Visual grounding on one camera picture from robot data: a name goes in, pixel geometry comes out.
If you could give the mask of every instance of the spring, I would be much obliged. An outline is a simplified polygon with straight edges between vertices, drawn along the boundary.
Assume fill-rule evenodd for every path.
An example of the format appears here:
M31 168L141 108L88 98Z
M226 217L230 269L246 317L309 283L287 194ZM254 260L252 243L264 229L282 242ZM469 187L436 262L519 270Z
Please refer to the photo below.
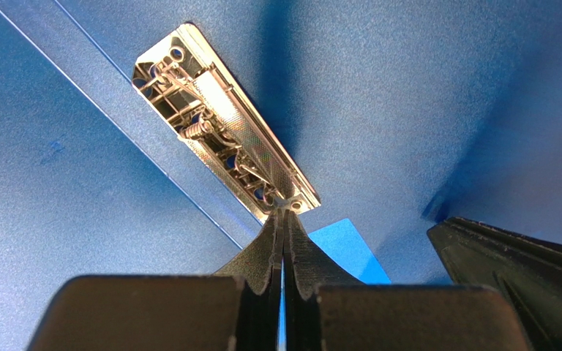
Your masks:
M211 125L210 121L201 119L199 122L180 131L179 134L184 139L194 140L211 133L213 130L214 127Z

